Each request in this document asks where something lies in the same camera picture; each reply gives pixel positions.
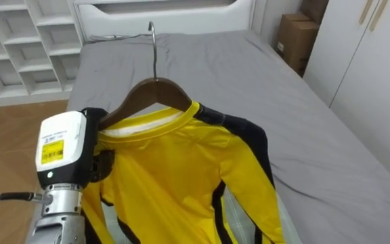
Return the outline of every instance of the white headboard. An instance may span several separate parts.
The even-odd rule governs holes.
[[[251,28],[255,0],[76,0],[84,43],[91,37],[156,32],[201,34]]]

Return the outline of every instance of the wooden floor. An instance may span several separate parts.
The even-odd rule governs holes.
[[[67,101],[0,108],[0,193],[35,191],[35,150],[40,123],[64,112]],[[24,243],[34,203],[0,202],[0,243]]]

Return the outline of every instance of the white wardrobe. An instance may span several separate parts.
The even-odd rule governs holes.
[[[330,0],[303,79],[390,171],[390,0]]]

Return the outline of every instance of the long-sleeve shirt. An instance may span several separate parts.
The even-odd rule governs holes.
[[[265,132],[195,101],[124,119],[99,134],[114,150],[110,175],[83,195],[87,228],[113,243],[101,201],[114,205],[132,243],[237,243],[221,200],[225,186],[257,226],[257,243],[282,244]]]

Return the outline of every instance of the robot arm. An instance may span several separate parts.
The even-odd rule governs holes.
[[[35,165],[44,193],[9,192],[0,200],[43,204],[35,222],[31,244],[84,244],[85,219],[81,215],[83,189],[111,172],[112,151],[94,156],[99,122],[107,112],[85,108],[54,115],[41,123]]]

